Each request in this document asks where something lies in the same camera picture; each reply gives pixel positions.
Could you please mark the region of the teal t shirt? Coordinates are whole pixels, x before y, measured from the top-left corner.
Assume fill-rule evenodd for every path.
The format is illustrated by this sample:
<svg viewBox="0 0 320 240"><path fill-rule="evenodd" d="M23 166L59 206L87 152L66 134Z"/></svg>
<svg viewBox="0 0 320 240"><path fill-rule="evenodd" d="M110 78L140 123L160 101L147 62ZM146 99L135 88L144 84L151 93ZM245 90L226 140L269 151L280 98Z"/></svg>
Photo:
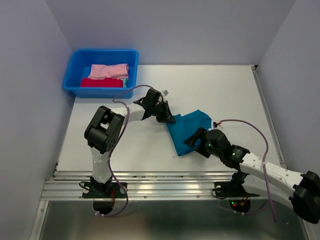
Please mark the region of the teal t shirt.
<svg viewBox="0 0 320 240"><path fill-rule="evenodd" d="M184 116L180 114L174 115L173 118L175 119L175 123L167 123L166 127L179 157L193 152L200 144L200 140L197 140L193 147L184 144L184 141L190 138L198 128L206 130L212 128L210 116L199 109Z"/></svg>

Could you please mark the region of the blue plastic bin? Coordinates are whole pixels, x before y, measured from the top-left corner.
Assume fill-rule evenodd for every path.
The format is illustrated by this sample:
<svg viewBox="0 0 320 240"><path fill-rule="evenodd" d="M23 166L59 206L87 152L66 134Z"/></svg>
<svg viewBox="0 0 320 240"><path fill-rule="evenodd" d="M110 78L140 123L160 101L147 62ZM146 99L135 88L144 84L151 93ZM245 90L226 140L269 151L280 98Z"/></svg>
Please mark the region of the blue plastic bin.
<svg viewBox="0 0 320 240"><path fill-rule="evenodd" d="M138 63L134 49L78 49L70 58L62 86L78 98L111 99L136 86Z"/></svg>

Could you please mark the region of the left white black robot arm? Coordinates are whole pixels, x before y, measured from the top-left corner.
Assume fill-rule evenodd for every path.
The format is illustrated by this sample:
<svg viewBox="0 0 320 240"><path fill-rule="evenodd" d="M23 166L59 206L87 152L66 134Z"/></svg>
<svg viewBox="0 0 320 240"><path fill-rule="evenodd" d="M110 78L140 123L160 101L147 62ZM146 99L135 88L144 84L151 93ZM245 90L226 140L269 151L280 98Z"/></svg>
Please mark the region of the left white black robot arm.
<svg viewBox="0 0 320 240"><path fill-rule="evenodd" d="M167 95L167 90L158 91L151 87L144 97L133 103L119 101L122 107L100 106L97 109L84 132L92 157L92 173L89 181L79 183L83 198L111 198L115 194L118 185L113 184L111 155L129 123L150 117L155 117L161 124L176 122Z"/></svg>

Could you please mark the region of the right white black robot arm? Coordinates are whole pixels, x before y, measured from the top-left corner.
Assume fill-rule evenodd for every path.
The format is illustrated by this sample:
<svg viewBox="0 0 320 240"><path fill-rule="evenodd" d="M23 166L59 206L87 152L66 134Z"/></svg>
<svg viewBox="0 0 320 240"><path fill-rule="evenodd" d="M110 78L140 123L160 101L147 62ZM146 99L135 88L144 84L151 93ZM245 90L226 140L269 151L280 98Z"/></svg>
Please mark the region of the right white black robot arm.
<svg viewBox="0 0 320 240"><path fill-rule="evenodd" d="M291 171L262 160L248 149L231 144L219 129L200 127L184 144L202 156L215 156L227 167L235 169L239 178L230 182L231 192L244 192L272 198L291 207L303 220L320 221L320 177L312 172Z"/></svg>

